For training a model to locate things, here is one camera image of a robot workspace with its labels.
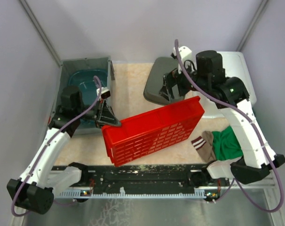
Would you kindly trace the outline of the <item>grey-green plastic tub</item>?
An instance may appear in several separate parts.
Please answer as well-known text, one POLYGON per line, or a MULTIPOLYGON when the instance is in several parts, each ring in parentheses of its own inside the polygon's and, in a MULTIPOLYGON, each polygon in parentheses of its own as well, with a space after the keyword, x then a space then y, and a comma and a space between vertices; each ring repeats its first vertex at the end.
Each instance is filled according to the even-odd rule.
POLYGON ((170 104, 159 92, 163 87, 163 76, 175 68, 178 69, 178 61, 173 58, 158 57, 155 60, 143 92, 147 101, 158 105, 170 104))

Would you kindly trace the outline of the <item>red plastic crate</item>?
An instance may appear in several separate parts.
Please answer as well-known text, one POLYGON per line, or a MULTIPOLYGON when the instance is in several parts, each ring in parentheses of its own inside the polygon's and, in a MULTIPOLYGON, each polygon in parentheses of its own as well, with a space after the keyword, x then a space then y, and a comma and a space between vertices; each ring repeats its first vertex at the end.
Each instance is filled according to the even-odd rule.
POLYGON ((189 138, 204 114, 200 97, 191 97, 104 126, 102 135, 114 166, 157 152, 189 138))

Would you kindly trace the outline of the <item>teal translucent plastic tub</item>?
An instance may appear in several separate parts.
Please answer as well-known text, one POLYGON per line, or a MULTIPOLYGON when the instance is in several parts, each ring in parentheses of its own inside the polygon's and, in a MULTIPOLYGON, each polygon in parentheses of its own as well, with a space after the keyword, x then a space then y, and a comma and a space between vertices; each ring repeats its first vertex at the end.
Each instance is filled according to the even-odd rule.
POLYGON ((80 70, 71 75, 68 81, 68 86, 77 86, 80 89, 86 108, 90 107, 97 97, 94 76, 99 78, 102 87, 107 86, 108 72, 105 69, 80 70))

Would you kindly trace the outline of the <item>large white plastic container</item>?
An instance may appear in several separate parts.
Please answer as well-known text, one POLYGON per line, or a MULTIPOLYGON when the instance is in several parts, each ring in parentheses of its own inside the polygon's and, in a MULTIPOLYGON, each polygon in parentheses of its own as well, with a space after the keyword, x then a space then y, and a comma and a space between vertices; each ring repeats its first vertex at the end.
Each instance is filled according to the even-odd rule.
MULTIPOLYGON (((241 52, 233 51, 218 51, 222 55, 223 68, 227 77, 238 77, 243 81, 245 87, 249 93, 249 100, 252 107, 255 105, 257 98, 253 88, 252 80, 250 73, 247 68, 247 64, 244 58, 244 55, 241 52)), ((202 116, 202 119, 215 119, 223 118, 224 116, 217 109, 214 102, 207 99, 204 95, 197 91, 192 92, 192 96, 200 97, 200 104, 203 107, 205 113, 202 116)))

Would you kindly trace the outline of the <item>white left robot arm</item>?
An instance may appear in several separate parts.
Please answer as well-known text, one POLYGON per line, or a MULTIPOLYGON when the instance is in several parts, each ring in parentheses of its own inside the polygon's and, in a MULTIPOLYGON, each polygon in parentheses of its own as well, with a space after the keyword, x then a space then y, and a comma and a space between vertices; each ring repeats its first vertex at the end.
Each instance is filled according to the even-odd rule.
POLYGON ((51 169, 64 146, 70 141, 81 120, 94 121, 96 127, 121 126, 112 108, 107 104, 111 93, 107 87, 97 86, 96 99, 85 105, 77 86, 67 86, 60 95, 54 117, 51 119, 44 141, 33 160, 18 179, 11 179, 7 190, 12 198, 11 212, 18 217, 15 207, 27 212, 45 214, 54 199, 68 187, 86 186, 90 181, 88 167, 72 162, 60 174, 49 178, 51 169))

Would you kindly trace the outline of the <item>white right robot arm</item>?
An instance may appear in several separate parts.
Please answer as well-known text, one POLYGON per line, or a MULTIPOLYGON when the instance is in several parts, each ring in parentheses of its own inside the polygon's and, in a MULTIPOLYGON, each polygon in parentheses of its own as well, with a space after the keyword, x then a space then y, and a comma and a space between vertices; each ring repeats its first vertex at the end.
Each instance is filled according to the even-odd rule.
POLYGON ((202 174, 205 185, 213 186, 219 178, 234 178, 247 185, 261 181, 285 163, 285 157, 275 153, 261 131, 246 85, 237 76, 227 76, 219 52, 199 52, 193 62, 192 51, 182 46, 174 48, 171 56, 178 66, 163 76, 159 94, 170 103, 175 98, 174 87, 181 97, 189 91, 205 96, 227 119, 243 152, 242 157, 208 164, 207 171, 202 174))

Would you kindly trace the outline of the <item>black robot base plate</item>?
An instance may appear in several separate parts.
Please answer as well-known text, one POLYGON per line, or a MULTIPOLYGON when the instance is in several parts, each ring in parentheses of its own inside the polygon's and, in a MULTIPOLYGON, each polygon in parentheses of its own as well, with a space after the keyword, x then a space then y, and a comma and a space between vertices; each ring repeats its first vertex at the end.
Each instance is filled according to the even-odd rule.
POLYGON ((80 182, 65 189, 56 198, 218 199, 229 179, 210 179, 204 164, 88 166, 80 182))

